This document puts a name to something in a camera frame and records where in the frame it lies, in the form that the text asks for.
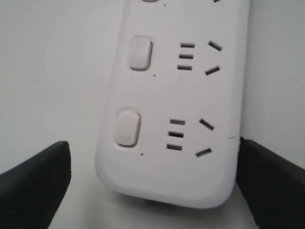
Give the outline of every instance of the socket hole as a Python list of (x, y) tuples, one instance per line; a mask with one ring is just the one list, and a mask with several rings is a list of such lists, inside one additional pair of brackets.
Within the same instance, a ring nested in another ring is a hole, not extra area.
[(223, 49), (219, 44), (216, 44), (216, 43), (213, 42), (213, 41), (210, 41), (210, 42), (209, 42), (209, 45), (210, 45), (211, 47), (215, 48), (216, 50), (220, 51), (220, 52), (221, 52), (221, 50)]
[(193, 69), (192, 66), (187, 66), (187, 65), (178, 65), (178, 70), (183, 70), (183, 71), (191, 71)]
[(191, 49), (193, 49), (193, 48), (195, 48), (195, 44), (194, 43), (181, 43), (180, 47), (181, 48), (191, 48)]
[(182, 151), (182, 146), (167, 144), (166, 148), (171, 149), (171, 150)]
[(185, 121), (178, 119), (171, 119), (170, 123), (175, 125), (185, 125)]
[(211, 124), (209, 124), (208, 122), (206, 122), (205, 120), (201, 119), (199, 121), (202, 125), (204, 125), (206, 128), (208, 128), (209, 130), (213, 131), (214, 130), (214, 126), (212, 126)]
[(168, 132), (168, 136), (183, 138), (184, 134), (178, 132)]
[(194, 59), (194, 55), (190, 55), (190, 54), (179, 54), (179, 58), (180, 58), (180, 59), (192, 60), (192, 59)]
[(219, 66), (209, 69), (208, 71), (205, 72), (205, 74), (206, 75), (211, 75), (211, 74), (216, 73), (218, 71), (220, 71), (220, 67)]
[(196, 154), (196, 157), (202, 157), (206, 154), (210, 154), (212, 152), (211, 148), (205, 149), (203, 151), (200, 151)]

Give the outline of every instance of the white power strip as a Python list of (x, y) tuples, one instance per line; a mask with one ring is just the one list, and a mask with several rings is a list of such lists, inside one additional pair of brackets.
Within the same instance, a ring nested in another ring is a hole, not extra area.
[(127, 0), (96, 170), (109, 188), (192, 207), (235, 183), (249, 0)]

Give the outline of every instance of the power strip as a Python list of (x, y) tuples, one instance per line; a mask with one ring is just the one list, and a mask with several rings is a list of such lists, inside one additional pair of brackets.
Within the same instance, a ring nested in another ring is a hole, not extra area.
[(96, 171), (126, 195), (191, 208), (236, 176), (249, 0), (127, 0)]

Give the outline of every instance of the white switch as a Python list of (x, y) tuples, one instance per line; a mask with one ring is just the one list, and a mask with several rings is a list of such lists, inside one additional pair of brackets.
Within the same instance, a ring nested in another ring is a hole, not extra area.
[(141, 116), (131, 110), (121, 111), (117, 120), (115, 141), (121, 146), (135, 146), (138, 142)]
[(129, 66), (136, 71), (145, 71), (151, 64), (153, 43), (146, 37), (136, 37), (129, 49)]

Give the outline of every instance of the black object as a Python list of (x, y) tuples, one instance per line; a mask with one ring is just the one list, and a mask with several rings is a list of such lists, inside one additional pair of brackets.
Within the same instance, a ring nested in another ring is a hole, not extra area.
[(0, 176), (0, 229), (49, 227), (71, 180), (67, 142), (58, 142)]
[(305, 228), (305, 170), (241, 139), (237, 183), (260, 229)]

